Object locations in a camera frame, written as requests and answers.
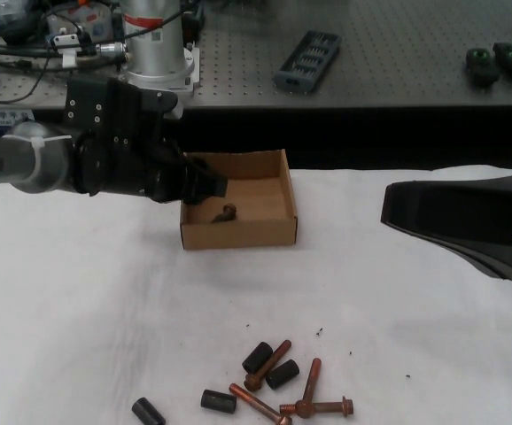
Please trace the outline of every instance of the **screw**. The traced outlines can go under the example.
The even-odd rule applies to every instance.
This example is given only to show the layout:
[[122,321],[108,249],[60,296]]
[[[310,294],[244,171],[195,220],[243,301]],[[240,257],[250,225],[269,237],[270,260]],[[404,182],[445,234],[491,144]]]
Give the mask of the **screw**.
[[300,418],[308,419],[315,414],[313,395],[319,380],[319,372],[321,372],[321,359],[313,359],[309,369],[309,376],[307,377],[306,388],[303,391],[303,398],[295,404],[295,413]]
[[351,399],[343,398],[342,402],[314,403],[317,413],[342,413],[344,417],[354,414],[354,405]]
[[222,207],[222,213],[217,215],[212,223],[222,223],[224,221],[232,221],[237,217],[237,208],[234,204],[226,204]]
[[[313,403],[315,413],[342,413],[344,417],[354,414],[354,405],[351,399],[343,398],[343,402]],[[296,405],[280,405],[280,414],[297,413]]]
[[270,357],[268,361],[264,363],[264,366],[262,366],[258,372],[255,374],[246,375],[246,379],[244,381],[244,386],[246,389],[255,392],[262,388],[262,379],[264,379],[264,376],[266,376],[268,372],[272,370],[272,367],[274,367],[274,365],[280,361],[280,359],[285,355],[286,352],[288,352],[290,348],[291,341],[286,339],[279,347],[277,347],[277,350],[274,351],[272,357]]
[[235,383],[230,384],[229,391],[273,421],[275,425],[291,425],[291,418],[289,416],[278,413]]

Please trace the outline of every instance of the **metal table surface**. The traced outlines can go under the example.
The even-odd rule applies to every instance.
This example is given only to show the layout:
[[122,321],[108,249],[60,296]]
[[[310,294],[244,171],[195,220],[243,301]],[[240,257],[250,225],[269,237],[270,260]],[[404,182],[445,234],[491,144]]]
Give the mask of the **metal table surface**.
[[[272,76],[308,29],[343,37],[318,90],[278,91]],[[512,105],[512,81],[473,89],[463,72],[472,47],[512,43],[512,0],[284,0],[207,5],[202,81],[189,108],[361,108]],[[1,73],[0,98],[33,79]],[[65,80],[46,80],[28,100],[59,109]]]

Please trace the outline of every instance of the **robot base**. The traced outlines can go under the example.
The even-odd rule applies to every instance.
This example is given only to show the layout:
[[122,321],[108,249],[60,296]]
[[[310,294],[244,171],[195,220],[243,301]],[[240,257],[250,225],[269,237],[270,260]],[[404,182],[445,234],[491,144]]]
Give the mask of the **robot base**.
[[180,94],[192,94],[194,87],[200,81],[200,51],[194,47],[191,51],[184,50],[187,67],[180,73],[172,73],[163,76],[145,76],[132,73],[128,68],[123,69],[120,79],[129,82],[140,89],[168,90]]

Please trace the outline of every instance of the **hex head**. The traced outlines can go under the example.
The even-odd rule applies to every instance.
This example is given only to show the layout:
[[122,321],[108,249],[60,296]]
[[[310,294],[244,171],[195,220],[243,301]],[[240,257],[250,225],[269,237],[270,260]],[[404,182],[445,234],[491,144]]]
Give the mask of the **hex head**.
[[291,417],[282,416],[280,419],[278,419],[275,425],[291,425]]
[[309,419],[315,414],[315,406],[313,406],[313,403],[306,403],[304,400],[299,400],[295,404],[295,413],[301,419]]
[[253,374],[248,374],[244,379],[244,386],[248,391],[255,392],[262,388],[262,380],[258,379]]
[[347,400],[343,397],[343,416],[346,417],[349,414],[354,414],[354,404],[352,400]]

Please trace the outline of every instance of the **bolt thread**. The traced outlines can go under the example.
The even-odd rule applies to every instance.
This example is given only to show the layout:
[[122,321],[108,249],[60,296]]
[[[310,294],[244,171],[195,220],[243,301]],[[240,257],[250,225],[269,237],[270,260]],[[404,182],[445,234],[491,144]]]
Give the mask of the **bolt thread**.
[[280,405],[281,414],[295,414],[295,405]]

